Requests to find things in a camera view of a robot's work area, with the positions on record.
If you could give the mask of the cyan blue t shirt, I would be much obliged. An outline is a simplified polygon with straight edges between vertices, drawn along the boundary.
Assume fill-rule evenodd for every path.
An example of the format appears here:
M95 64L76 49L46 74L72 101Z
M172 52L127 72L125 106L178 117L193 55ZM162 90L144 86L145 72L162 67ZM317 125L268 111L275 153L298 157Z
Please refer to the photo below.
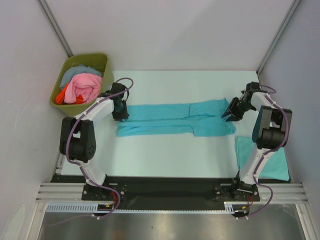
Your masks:
M129 118L117 124L118 137L191 133L195 137L224 137L236 133L222 118L229 102L213 99L195 103L130 105Z

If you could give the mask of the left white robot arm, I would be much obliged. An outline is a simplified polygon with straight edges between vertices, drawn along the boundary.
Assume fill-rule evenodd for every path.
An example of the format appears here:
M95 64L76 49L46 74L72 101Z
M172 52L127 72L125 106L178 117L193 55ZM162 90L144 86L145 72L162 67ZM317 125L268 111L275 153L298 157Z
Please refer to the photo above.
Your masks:
M125 95L129 95L129 88L114 82L111 89L99 94L91 106L74 117L65 117L61 124L60 153L70 164L79 167L86 183L94 186L93 194L100 200L110 196L111 188L104 184L106 174L95 160L95 127L108 115L117 122L129 118Z

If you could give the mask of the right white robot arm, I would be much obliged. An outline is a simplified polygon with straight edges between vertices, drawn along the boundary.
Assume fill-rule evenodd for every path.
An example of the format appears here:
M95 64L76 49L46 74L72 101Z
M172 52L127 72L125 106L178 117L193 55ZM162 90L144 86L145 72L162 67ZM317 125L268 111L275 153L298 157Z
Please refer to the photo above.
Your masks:
M231 100L222 117L226 117L227 122L238 122L248 111L258 111L258 115L252 131L255 147L228 190L236 201L244 201L259 193L261 171L270 157L287 144L293 117L293 111L280 107L258 82L248 83L241 93L241 97Z

